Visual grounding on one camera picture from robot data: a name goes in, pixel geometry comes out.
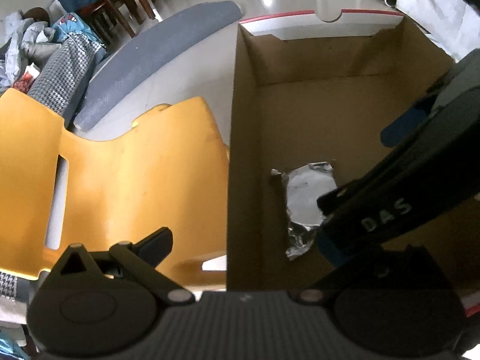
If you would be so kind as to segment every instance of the yellow chair seat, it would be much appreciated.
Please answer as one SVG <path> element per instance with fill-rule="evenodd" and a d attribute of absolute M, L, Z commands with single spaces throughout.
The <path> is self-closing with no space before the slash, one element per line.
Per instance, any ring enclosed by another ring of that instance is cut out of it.
<path fill-rule="evenodd" d="M 162 226 L 173 250 L 159 271 L 184 286 L 222 285 L 203 261 L 225 254 L 228 159 L 205 100 L 159 105 L 95 142 L 16 90 L 0 97 L 0 270 L 37 279 L 74 242 L 106 251 Z M 44 246 L 58 156 L 68 162 L 61 244 Z"/>

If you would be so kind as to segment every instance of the blue plastic bag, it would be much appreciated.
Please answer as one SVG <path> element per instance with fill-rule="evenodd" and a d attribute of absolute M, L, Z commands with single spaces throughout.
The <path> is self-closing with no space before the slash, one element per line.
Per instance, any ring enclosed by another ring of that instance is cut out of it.
<path fill-rule="evenodd" d="M 102 43 L 92 29 L 75 13 L 68 13 L 52 26 L 55 30 L 54 42 L 62 43 L 70 33 L 81 33 L 94 42 Z"/>
<path fill-rule="evenodd" d="M 18 344 L 3 332 L 0 332 L 0 353 L 19 360 L 30 360 L 30 357 L 22 351 Z"/>

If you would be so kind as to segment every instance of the cardboard box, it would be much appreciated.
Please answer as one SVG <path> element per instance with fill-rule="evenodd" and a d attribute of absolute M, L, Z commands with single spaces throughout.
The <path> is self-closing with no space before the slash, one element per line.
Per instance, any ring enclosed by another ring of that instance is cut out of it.
<path fill-rule="evenodd" d="M 292 262 L 285 256 L 285 204 L 271 169 L 329 161 L 339 186 L 361 178 L 390 152 L 380 143 L 380 131 L 453 64 L 408 18 L 344 12 L 338 22 L 323 23 L 307 13 L 293 25 L 279 23 L 292 17 L 238 28 L 229 290 L 298 289 L 332 270 L 316 247 Z M 292 39 L 295 33 L 303 39 Z M 465 202 L 385 247 L 424 244 L 451 280 L 478 277 L 479 205 Z"/>

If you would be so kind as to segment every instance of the tiled floor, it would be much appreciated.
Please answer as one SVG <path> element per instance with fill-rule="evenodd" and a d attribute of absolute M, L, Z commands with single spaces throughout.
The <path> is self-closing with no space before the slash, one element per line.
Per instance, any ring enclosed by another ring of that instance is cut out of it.
<path fill-rule="evenodd" d="M 222 0 L 157 0 L 155 7 L 165 19 L 194 4 Z M 325 20 L 336 19 L 342 8 L 389 9 L 383 0 L 232 0 L 244 11 L 244 18 L 278 12 L 314 9 Z M 144 31 L 156 20 L 146 20 Z M 138 115 L 157 104 L 175 104 L 203 96 L 217 120 L 223 140 L 230 139 L 230 111 L 237 24 L 216 32 L 159 69 L 127 95 L 91 131 L 79 132 L 92 140 L 108 140 L 130 129 Z M 123 36 L 120 45 L 127 42 Z"/>

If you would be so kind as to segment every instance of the silver packet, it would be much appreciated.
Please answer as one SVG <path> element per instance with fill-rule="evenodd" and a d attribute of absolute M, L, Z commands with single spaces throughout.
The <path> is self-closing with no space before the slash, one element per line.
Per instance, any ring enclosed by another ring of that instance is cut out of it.
<path fill-rule="evenodd" d="M 325 219 L 317 207 L 317 199 L 337 188 L 332 171 L 328 162 L 309 163 L 289 173 L 272 169 L 272 176 L 281 176 L 285 188 L 289 217 L 286 256 L 290 260 L 305 254 L 314 244 L 317 230 Z"/>

